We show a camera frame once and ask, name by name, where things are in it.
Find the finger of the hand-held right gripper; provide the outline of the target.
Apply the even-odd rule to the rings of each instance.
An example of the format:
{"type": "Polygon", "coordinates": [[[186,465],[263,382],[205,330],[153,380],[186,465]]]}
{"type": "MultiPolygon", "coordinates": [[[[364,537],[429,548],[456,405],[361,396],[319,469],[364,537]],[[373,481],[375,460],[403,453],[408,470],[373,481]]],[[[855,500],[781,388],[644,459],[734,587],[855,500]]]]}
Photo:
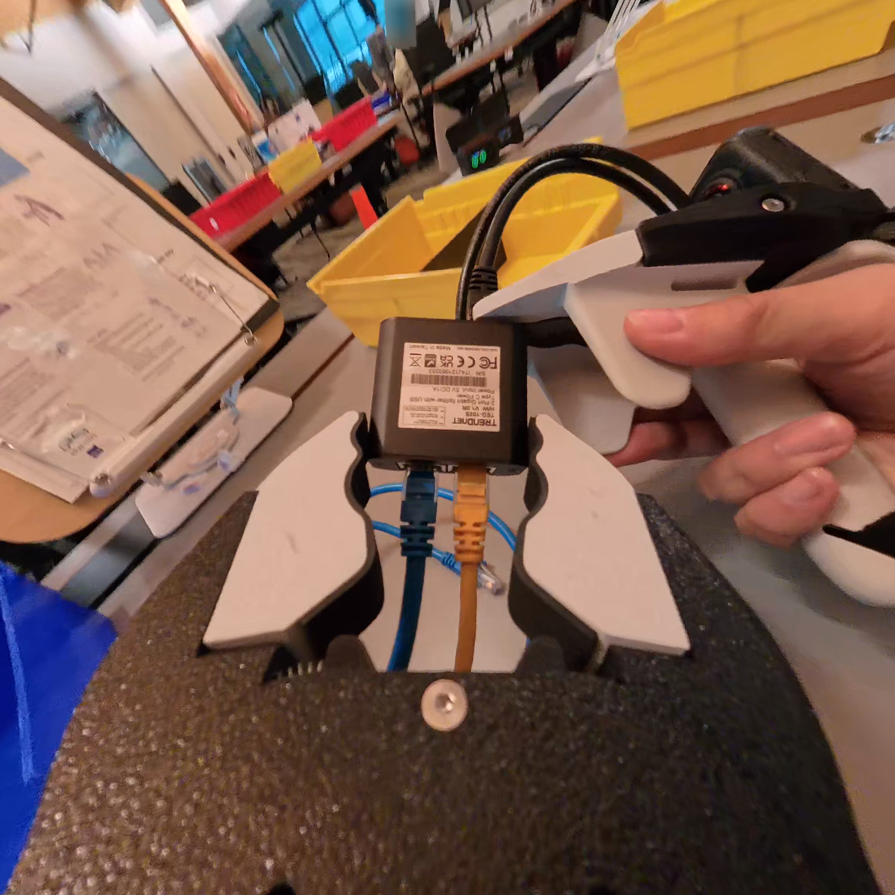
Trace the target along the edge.
{"type": "Polygon", "coordinates": [[[561,424],[600,454],[628,442],[633,403],[611,383],[587,347],[528,349],[529,371],[561,424]]]}
{"type": "Polygon", "coordinates": [[[569,285],[638,264],[643,250],[636,233],[620,233],[571,252],[546,267],[479,300],[473,319],[534,323],[566,317],[569,285]]]}

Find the black ethernet splitter box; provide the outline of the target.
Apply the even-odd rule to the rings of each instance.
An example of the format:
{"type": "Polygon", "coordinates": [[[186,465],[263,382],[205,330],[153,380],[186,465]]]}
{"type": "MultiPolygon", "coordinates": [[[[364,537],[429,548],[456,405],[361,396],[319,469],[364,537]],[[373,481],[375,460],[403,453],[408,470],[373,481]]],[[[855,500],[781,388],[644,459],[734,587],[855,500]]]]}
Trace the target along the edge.
{"type": "Polygon", "coordinates": [[[528,465],[527,347],[504,321],[391,318],[379,328],[367,457],[401,471],[528,465]]]}

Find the small yellow storage bin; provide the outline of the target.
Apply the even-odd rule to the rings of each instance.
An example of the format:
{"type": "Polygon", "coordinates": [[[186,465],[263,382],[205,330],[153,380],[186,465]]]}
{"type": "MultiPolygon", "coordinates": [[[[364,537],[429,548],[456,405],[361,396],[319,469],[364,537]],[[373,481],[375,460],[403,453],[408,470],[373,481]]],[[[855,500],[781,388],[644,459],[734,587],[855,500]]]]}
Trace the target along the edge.
{"type": "Polygon", "coordinates": [[[318,148],[311,138],[298,142],[268,164],[267,174],[282,194],[299,187],[322,167],[318,148]]]}

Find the grey desk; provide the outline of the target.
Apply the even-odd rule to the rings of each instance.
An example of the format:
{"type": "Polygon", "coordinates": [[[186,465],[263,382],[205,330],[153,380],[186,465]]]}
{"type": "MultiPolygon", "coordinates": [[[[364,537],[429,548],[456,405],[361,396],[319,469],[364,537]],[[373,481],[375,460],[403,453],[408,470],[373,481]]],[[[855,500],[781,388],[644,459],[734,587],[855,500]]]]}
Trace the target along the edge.
{"type": "MultiPolygon", "coordinates": [[[[43,580],[126,629],[141,605],[243,492],[255,489],[297,446],[349,410],[368,411],[376,353],[327,310],[250,384],[293,397],[290,414],[174,534],[136,561],[148,534],[134,498],[115,507],[43,580]]],[[[657,498],[748,601],[773,634],[816,710],[836,755],[856,824],[881,889],[893,893],[893,611],[833,587],[801,552],[750,543],[730,509],[696,489],[703,462],[629,466],[624,474],[657,498]]]]}

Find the black device with green lights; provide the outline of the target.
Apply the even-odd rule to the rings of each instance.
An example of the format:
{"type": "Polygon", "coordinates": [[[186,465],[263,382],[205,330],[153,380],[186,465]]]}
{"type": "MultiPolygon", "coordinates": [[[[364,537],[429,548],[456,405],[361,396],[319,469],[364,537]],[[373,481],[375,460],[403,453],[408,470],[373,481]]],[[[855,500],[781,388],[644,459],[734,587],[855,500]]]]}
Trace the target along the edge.
{"type": "Polygon", "coordinates": [[[519,115],[489,122],[468,117],[446,131],[447,144],[461,176],[480,173],[497,166],[501,151],[508,146],[521,144],[523,138],[519,115]]]}

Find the large yellow storage bin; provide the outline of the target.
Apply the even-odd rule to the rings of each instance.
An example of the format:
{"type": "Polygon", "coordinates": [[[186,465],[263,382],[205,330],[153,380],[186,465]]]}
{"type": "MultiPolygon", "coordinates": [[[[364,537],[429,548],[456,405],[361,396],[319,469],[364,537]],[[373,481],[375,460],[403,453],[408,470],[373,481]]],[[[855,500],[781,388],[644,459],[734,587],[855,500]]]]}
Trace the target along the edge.
{"type": "Polygon", "coordinates": [[[893,21],[892,1],[659,2],[615,47],[626,126],[876,56],[893,21]]]}

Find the white stand base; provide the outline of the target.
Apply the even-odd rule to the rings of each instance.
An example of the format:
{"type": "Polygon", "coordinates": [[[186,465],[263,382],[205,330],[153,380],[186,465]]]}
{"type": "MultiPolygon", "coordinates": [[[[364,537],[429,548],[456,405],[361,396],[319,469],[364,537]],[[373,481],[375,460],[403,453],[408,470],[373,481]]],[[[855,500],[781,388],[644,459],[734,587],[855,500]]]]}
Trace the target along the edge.
{"type": "Polygon", "coordinates": [[[179,529],[290,413],[289,397],[249,387],[223,404],[155,471],[143,476],[136,508],[155,539],[179,529]]]}

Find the blue plastic bin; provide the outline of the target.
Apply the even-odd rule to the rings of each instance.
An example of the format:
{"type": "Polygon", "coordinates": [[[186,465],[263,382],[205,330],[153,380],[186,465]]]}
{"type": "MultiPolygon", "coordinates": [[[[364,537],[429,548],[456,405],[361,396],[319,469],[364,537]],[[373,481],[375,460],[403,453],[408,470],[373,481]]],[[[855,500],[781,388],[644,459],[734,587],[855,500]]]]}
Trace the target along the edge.
{"type": "Polygon", "coordinates": [[[2,890],[68,723],[116,637],[101,613],[1,564],[2,890]]]}

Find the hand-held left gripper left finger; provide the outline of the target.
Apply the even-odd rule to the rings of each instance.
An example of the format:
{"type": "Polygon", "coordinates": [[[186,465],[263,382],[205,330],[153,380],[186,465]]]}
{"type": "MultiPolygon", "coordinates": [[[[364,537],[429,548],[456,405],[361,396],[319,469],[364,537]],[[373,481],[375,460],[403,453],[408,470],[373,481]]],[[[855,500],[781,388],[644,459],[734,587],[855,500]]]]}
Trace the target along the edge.
{"type": "Polygon", "coordinates": [[[363,633],[385,589],[366,470],[366,415],[349,411],[297,447],[257,488],[203,646],[273,644],[326,653],[363,633]]]}

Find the red storage bin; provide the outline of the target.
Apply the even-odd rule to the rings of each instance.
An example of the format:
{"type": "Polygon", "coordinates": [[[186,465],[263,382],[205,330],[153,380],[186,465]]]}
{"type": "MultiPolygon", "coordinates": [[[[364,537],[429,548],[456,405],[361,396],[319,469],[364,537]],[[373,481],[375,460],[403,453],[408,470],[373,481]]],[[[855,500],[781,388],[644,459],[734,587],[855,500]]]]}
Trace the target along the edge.
{"type": "Polygon", "coordinates": [[[310,138],[318,146],[330,145],[332,150],[338,153],[374,128],[377,123],[372,98],[364,96],[313,131],[310,138]]]}
{"type": "Polygon", "coordinates": [[[268,172],[262,172],[195,211],[189,218],[208,236],[217,237],[239,229],[281,195],[268,172]]]}

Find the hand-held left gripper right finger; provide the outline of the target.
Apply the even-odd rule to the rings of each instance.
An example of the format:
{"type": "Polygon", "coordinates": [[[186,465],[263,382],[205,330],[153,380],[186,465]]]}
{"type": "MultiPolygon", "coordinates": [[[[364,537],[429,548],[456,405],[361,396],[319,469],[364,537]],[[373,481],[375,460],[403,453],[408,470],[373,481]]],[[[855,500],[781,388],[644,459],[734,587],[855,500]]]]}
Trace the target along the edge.
{"type": "Polygon", "coordinates": [[[549,638],[565,665],[610,647],[683,656],[690,640],[632,485],[545,414],[529,422],[529,465],[509,580],[512,621],[549,638]]]}

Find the yellow plastic bin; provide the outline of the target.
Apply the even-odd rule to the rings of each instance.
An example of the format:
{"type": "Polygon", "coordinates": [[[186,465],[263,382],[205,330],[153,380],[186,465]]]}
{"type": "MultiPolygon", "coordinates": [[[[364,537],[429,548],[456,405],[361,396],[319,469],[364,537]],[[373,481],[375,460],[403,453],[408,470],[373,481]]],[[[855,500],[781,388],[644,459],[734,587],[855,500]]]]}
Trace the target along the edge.
{"type": "MultiPolygon", "coordinates": [[[[452,319],[465,253],[492,195],[520,166],[499,165],[402,199],[357,237],[308,287],[362,343],[375,347],[393,317],[452,319]]],[[[615,233],[619,189],[565,174],[536,185],[514,210],[498,252],[498,282],[511,285],[615,233]]]]}

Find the person's right hand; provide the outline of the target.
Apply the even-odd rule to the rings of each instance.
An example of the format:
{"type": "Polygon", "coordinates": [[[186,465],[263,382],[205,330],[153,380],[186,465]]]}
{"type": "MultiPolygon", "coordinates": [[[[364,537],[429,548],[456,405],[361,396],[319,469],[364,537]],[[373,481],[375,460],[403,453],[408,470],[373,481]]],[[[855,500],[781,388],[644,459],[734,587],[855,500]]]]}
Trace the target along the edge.
{"type": "Polygon", "coordinates": [[[630,312],[624,330],[640,352],[699,368],[793,360],[829,412],[733,447],[696,397],[666,411],[641,409],[623,467],[712,456],[702,494],[737,507],[745,536],[789,546],[822,528],[840,486],[832,464],[856,444],[890,484],[894,471],[893,266],[856,269],[813,283],[700,306],[630,312]]]}

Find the white wipe packet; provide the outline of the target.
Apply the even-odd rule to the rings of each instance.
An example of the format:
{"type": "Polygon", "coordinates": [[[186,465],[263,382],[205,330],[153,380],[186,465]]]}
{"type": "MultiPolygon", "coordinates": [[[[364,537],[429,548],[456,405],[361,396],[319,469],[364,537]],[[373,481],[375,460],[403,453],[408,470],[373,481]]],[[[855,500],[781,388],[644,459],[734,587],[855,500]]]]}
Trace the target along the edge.
{"type": "Polygon", "coordinates": [[[83,406],[61,406],[33,436],[43,460],[69,475],[90,480],[129,436],[83,406]]]}

